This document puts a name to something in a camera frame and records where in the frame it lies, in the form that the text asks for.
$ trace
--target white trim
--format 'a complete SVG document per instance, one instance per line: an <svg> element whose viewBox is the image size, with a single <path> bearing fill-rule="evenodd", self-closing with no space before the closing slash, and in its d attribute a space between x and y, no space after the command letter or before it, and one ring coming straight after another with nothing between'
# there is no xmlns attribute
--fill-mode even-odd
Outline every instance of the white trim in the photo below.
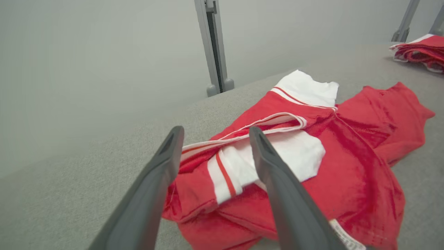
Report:
<svg viewBox="0 0 444 250"><path fill-rule="evenodd" d="M207 163L208 172L210 173L211 180L214 184L214 194L216 195L216 201L218 204L231 198L230 190L219 168L219 164L216 160L216 155Z"/></svg>
<svg viewBox="0 0 444 250"><path fill-rule="evenodd" d="M422 64L424 64L424 66L425 66L430 72L433 72L433 73L443 73L443 72L444 72L443 69L429 68L428 65L427 65L426 63L422 63Z"/></svg>
<svg viewBox="0 0 444 250"><path fill-rule="evenodd" d="M307 105L334 107L339 84L334 81L321 83L296 70L283 77L275 87Z"/></svg>
<svg viewBox="0 0 444 250"><path fill-rule="evenodd" d="M292 99L291 97L286 95L284 92L282 92L280 89L272 88L270 91L271 92L275 92L276 94L280 95L282 98L286 99L287 101L293 102L293 103L298 104L298 105L315 107L315 108L320 108L320 109L332 109L333 111L337 111L337 107L322 107L322 106L314 106L314 105L303 104L301 102L298 102L298 101Z"/></svg>
<svg viewBox="0 0 444 250"><path fill-rule="evenodd" d="M400 54L400 55L395 55L393 57L393 61L397 61L397 62L408 62L407 59L405 59L404 54Z"/></svg>
<svg viewBox="0 0 444 250"><path fill-rule="evenodd" d="M425 39L430 38L430 37L432 37L432 36L434 36L434 35L433 35L433 34L427 34L427 35L424 35L424 36L422 36L422 37L420 37L420 38L418 38L418 39L415 39L415 40L413 40L413 41L411 41L411 42L409 42L409 43L407 43L407 44L419 43L419 42L421 42L422 40L425 40Z"/></svg>
<svg viewBox="0 0 444 250"><path fill-rule="evenodd" d="M254 126L280 124L280 123L285 123L285 122L293 121L295 118L296 118L296 120L298 120L299 123L302 123L302 121L300 121L297 117L293 117L293 116L289 116L287 114L283 114L283 115L276 116L276 117L271 118L271 119L266 120L266 121L256 122L254 124Z"/></svg>
<svg viewBox="0 0 444 250"><path fill-rule="evenodd" d="M394 52L396 52L396 51L398 51L398 45L401 45L401 44L395 44L395 45L392 45L392 46L390 46L388 49L389 49L390 51L394 51Z"/></svg>
<svg viewBox="0 0 444 250"><path fill-rule="evenodd" d="M292 130L297 130L297 129L303 129L304 127L307 126L307 120L305 118L303 118L303 117L295 116L295 115L293 115L291 113L288 113L288 112L275 113L275 114L273 114L271 116L268 116L268 117L266 117L264 119L255 121L252 124L244 126L244 127L240 128L240 129L238 129L236 131L233 131L233 132L229 133L228 135L222 137L221 139L214 140L214 141L198 142L198 143L190 144L190 145L187 145L187 146L183 147L182 151L189 150L189 149L192 149L192 148L195 148L195 147L204 146L204 147L201 147L199 149L191 150L189 152L186 152L186 153L182 154L181 157L180 157L180 161L184 161L184 160L188 159L189 157L191 157L191 156L193 156L193 155L195 155L195 154L197 154L199 152L202 152L204 150L208 150L208 149L211 149L213 147L222 146L222 145L234 142L234 141L238 141L238 140L241 140L241 139L244 139L244 138L248 138L249 135L247 134L247 135L244 135L244 136L223 140L223 138L225 138L225 137L227 137L227 136L229 136L229 135L231 135L231 134L233 134L235 132L238 132L238 131L240 131L242 129L245 129L245 128L249 128L249 127L251 127L253 125L260 124L262 121L271 120L274 117L277 117L277 116L280 116L280 115L291 116L293 119L297 120L300 125L299 126L294 126L294 127L289 127L289 128L269 129L269 130L263 131L264 134L278 133L278 132L287 132L287 131L292 131Z"/></svg>

